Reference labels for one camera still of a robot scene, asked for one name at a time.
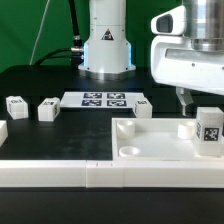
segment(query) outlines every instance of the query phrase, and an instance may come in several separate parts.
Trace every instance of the white cube with marker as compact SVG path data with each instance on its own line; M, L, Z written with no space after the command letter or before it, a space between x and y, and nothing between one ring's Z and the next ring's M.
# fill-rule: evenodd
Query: white cube with marker
M151 118L152 105L146 98L136 99L133 112L137 118Z
M221 156L224 113L217 107L197 109L195 146L199 155Z
M28 105L21 96L6 98L7 111L14 120L28 118Z
M38 120L52 122L60 113L60 99L46 98L38 107Z

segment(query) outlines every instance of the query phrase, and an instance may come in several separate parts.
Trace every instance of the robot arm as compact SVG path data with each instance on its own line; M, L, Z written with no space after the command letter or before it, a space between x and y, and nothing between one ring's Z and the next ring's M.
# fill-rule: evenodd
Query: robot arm
M158 83L177 87L185 108L189 90L224 95L224 0L183 0L155 17L151 71Z

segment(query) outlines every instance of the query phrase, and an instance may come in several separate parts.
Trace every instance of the black table surface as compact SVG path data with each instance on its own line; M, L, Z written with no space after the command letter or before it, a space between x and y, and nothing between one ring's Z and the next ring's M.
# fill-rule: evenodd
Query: black table surface
M39 122L37 107L45 98L65 91L142 92L154 106L154 117L177 117L175 89L155 84L149 72L137 69L132 78L99 81L80 77L70 67L17 66L0 75L0 119L8 122L8 140L0 159L112 160L111 118L134 117L131 109L62 109L51 122ZM12 120L8 96L21 96L29 105L29 119Z
M86 79L69 67L15 66L0 75L0 120L9 137L0 160L111 160L111 118L134 117L131 110L63 109L53 123L38 122L37 107L46 97L65 91L143 92L153 117L181 118L175 88L156 84L149 71L120 81ZM5 98L22 96L29 119L12 120ZM200 105L221 106L223 98L193 93ZM223 189L0 189L0 223L224 223Z

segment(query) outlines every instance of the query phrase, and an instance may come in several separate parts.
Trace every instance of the black cable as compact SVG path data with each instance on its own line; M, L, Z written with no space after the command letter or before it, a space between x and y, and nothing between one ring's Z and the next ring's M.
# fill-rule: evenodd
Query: black cable
M71 48L61 48L56 51L52 51L51 53L45 55L43 58L39 59L34 65L40 65L40 64L42 64L43 61L50 58L51 56L53 56L55 54L63 53L63 52L71 52Z
M37 61L34 65L41 65L45 60L48 59L57 59L57 58L80 58L80 56L75 55L65 55L65 56L51 56L51 57L44 57L41 60Z
M79 27L78 27L78 19L77 19L77 13L75 8L75 2L74 0L68 0L69 6L70 6L70 14L72 19L72 30L74 35L74 46L81 47L82 46L82 40L79 37Z

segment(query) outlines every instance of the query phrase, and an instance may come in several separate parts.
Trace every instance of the green wall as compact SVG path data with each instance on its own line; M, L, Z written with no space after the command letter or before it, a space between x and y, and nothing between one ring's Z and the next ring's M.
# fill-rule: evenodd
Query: green wall
M1 0L0 72L13 65L29 64L47 0ZM89 36L89 0L75 0L80 33ZM181 0L127 0L127 39L133 45L133 62L149 66L149 47L153 39L150 20L181 4ZM66 0L51 0L34 61L45 54L72 46L72 27ZM46 64L69 65L66 59Z

